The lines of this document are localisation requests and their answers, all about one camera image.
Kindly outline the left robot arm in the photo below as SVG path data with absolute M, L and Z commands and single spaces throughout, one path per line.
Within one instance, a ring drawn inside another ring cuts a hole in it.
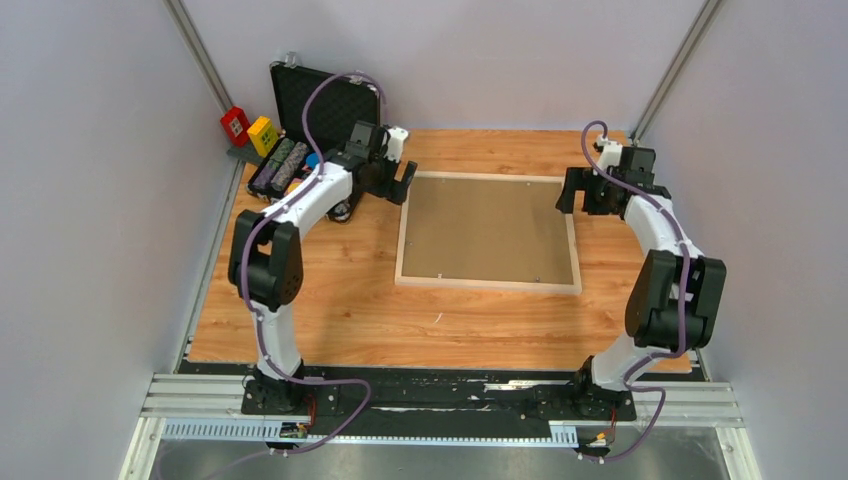
M 248 400 L 283 413 L 304 405 L 312 383 L 303 376 L 293 319 L 304 281 L 302 241 L 334 207 L 361 194 L 403 204 L 417 170 L 401 163 L 409 136 L 402 127 L 358 122 L 342 148 L 318 154 L 290 194 L 237 217 L 228 277 L 251 314 L 259 352 Z

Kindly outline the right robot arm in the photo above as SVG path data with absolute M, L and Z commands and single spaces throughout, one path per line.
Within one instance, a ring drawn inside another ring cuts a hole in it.
M 570 402 L 579 416 L 596 418 L 622 408 L 631 384 L 662 359 L 704 347 L 712 337 L 727 269 L 684 233 L 666 187 L 655 184 L 656 153 L 606 138 L 596 140 L 586 167 L 566 171 L 557 209 L 617 215 L 635 234 L 644 261 L 624 312 L 625 332 L 589 357 L 573 380 Z

